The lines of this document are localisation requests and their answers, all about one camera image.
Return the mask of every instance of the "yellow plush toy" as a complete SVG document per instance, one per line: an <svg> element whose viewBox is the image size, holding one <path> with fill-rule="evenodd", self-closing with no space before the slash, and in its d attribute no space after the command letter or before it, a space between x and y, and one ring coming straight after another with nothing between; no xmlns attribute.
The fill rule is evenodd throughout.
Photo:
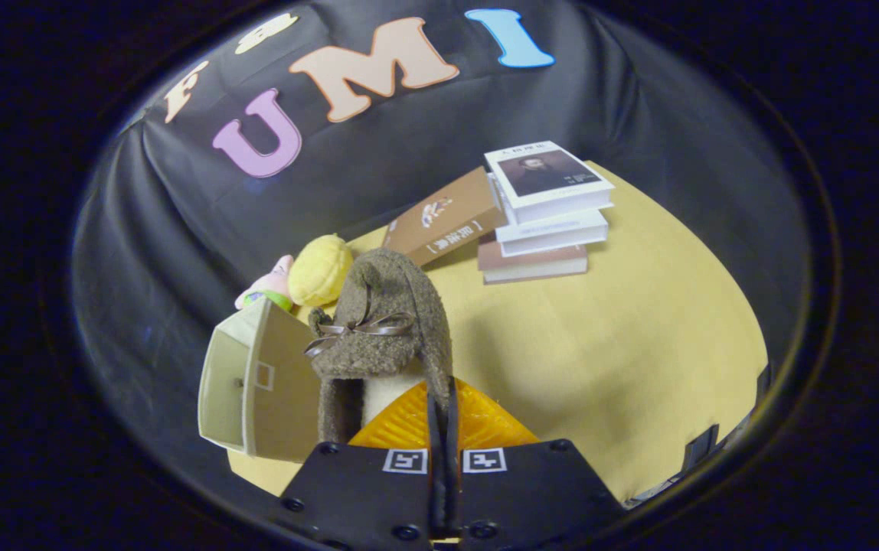
<svg viewBox="0 0 879 551"><path fill-rule="evenodd" d="M296 304L313 307L338 300L354 261L348 244L338 235L310 241L289 271L289 297Z"/></svg>

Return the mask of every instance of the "blue letter i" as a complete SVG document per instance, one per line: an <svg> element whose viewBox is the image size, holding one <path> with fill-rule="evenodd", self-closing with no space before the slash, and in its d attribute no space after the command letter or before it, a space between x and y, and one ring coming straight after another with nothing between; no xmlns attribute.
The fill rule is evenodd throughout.
<svg viewBox="0 0 879 551"><path fill-rule="evenodd" d="M555 58L542 52L524 30L521 15L511 10L470 10L469 20L480 21L498 41L504 52L498 62L506 67L545 67L555 63Z"/></svg>

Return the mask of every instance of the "yellow tablecloth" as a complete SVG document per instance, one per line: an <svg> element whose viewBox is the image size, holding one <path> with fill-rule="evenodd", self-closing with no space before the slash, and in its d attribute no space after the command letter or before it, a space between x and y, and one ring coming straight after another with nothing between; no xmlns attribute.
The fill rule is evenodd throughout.
<svg viewBox="0 0 879 551"><path fill-rule="evenodd" d="M488 285L473 242L424 266L443 297L453 372L540 439L571 439L619 500L677 474L685 444L726 435L752 409L766 366L758 322L729 272L667 210L616 186L586 275ZM384 228L359 237L380 246ZM296 313L306 321L308 308ZM279 494L299 465L229 452Z"/></svg>

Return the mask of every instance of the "ribbon bow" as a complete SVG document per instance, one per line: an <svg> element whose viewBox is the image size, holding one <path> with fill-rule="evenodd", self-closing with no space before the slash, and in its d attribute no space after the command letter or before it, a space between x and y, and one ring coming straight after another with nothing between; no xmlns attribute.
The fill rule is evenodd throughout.
<svg viewBox="0 0 879 551"><path fill-rule="evenodd" d="M307 358L313 358L321 352L334 346L334 343L341 338L342 335L357 332L357 334L376 334L376 335L402 335L407 334L412 328L412 322L415 316L407 313L407 311L398 311L395 314L389 314L375 321L363 321L361 324L355 324L354 321L348 322L347 325L323 325L318 324L321 332L330 334L310 341L307 348L303 350L303 355Z"/></svg>

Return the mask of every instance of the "letter m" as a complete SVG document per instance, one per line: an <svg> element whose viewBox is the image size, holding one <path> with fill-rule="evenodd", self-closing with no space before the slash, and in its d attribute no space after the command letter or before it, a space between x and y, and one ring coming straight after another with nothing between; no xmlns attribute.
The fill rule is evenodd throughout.
<svg viewBox="0 0 879 551"><path fill-rule="evenodd" d="M368 109L368 96L357 95L348 81L376 94L395 92L395 65L402 67L402 85L425 88L456 77L460 69L444 62L423 34L422 18L401 18L375 29L371 55L337 46L324 46L289 66L290 73L307 73L320 88L331 111L331 122L342 122Z"/></svg>

